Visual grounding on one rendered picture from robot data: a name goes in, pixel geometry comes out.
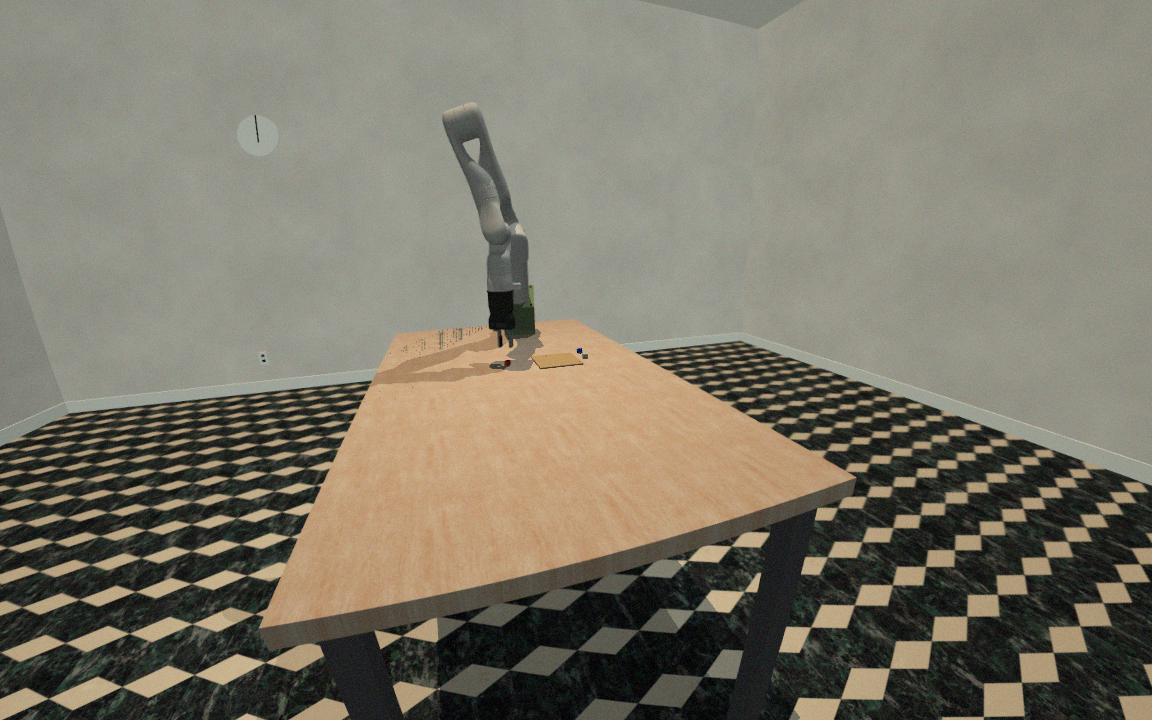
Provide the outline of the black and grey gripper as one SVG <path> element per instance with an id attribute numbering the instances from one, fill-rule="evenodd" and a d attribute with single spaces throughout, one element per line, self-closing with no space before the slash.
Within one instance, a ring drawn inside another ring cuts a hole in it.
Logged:
<path id="1" fill-rule="evenodd" d="M 486 293 L 488 293 L 488 329 L 497 331 L 498 348 L 503 346 L 500 331 L 509 332 L 509 348 L 513 346 L 513 329 L 515 329 L 515 314 L 513 314 L 513 291 L 521 290 L 520 283 L 511 282 L 511 274 L 500 274 L 486 276 Z"/>

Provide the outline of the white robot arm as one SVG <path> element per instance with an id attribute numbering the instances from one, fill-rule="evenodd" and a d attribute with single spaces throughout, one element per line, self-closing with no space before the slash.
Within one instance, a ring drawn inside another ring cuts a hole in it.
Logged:
<path id="1" fill-rule="evenodd" d="M 524 304 L 529 300 L 529 240 L 511 209 L 511 197 L 490 141 L 483 111 L 476 103 L 468 103 L 460 108 L 444 111 L 442 120 L 445 135 L 465 172 L 484 238 L 488 242 L 486 274 L 511 274 L 513 283 L 521 285 L 521 290 L 513 291 L 513 304 Z M 473 138 L 480 141 L 477 162 L 463 146 Z"/>

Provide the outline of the tan square mat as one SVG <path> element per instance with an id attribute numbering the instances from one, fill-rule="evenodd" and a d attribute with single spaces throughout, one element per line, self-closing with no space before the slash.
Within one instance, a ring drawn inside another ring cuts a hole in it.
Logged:
<path id="1" fill-rule="evenodd" d="M 582 365 L 582 363 L 579 361 L 579 357 L 573 356 L 571 353 L 570 354 L 550 354 L 550 355 L 540 355 L 540 356 L 531 356 L 531 357 L 532 357 L 532 361 L 535 361 L 535 363 L 538 364 L 538 366 L 540 369 L 556 367 L 556 366 Z"/>

